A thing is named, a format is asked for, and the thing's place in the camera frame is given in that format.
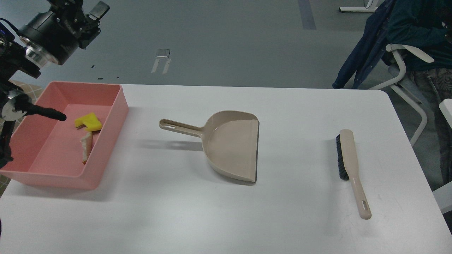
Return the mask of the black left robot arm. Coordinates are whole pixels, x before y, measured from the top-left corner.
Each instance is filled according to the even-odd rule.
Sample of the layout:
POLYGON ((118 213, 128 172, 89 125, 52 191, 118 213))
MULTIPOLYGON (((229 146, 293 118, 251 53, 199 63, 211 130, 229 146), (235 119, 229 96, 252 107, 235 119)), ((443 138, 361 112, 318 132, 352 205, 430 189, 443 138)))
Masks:
POLYGON ((1 18, 0 29, 0 162, 13 161, 10 140, 16 121, 24 116, 41 115, 65 121, 66 115, 53 108, 32 103, 22 88, 10 81, 17 71, 38 78, 47 64, 63 65, 76 49, 85 49, 100 34, 100 20, 110 6, 99 1, 89 13, 82 0, 50 0, 47 12, 38 13, 29 23, 17 28, 1 18))

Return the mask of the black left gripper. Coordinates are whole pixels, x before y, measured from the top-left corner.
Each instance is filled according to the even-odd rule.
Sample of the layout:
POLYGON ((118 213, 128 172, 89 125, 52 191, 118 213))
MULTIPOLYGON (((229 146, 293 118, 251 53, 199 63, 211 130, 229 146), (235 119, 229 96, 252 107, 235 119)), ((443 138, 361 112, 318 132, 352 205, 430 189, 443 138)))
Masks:
POLYGON ((26 56, 37 66, 63 65, 77 49, 100 34, 100 19, 110 6, 99 1, 84 17, 83 0, 48 0, 50 10, 38 13, 18 30, 26 44, 26 56))

